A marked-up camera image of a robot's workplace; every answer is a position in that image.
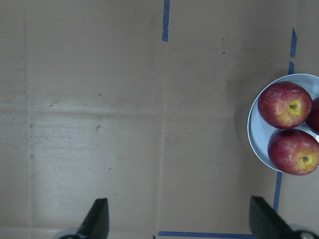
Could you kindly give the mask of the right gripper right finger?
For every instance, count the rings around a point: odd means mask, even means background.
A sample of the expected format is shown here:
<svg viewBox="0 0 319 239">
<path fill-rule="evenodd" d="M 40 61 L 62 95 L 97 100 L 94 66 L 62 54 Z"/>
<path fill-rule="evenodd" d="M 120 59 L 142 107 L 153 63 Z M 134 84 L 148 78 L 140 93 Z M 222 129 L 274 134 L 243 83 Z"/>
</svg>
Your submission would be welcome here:
<svg viewBox="0 0 319 239">
<path fill-rule="evenodd" d="M 249 228 L 256 239 L 317 239 L 319 237 L 310 231 L 293 230 L 260 196 L 250 198 Z"/>
</svg>

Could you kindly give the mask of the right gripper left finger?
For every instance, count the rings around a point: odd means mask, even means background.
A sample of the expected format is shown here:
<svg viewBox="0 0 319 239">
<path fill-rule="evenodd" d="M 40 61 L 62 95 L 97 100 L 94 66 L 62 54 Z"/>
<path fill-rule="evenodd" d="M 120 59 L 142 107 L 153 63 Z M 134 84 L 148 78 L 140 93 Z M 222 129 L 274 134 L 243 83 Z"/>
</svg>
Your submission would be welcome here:
<svg viewBox="0 0 319 239">
<path fill-rule="evenodd" d="M 76 239 L 106 239 L 109 234 L 108 199 L 96 199 L 75 234 Z"/>
</svg>

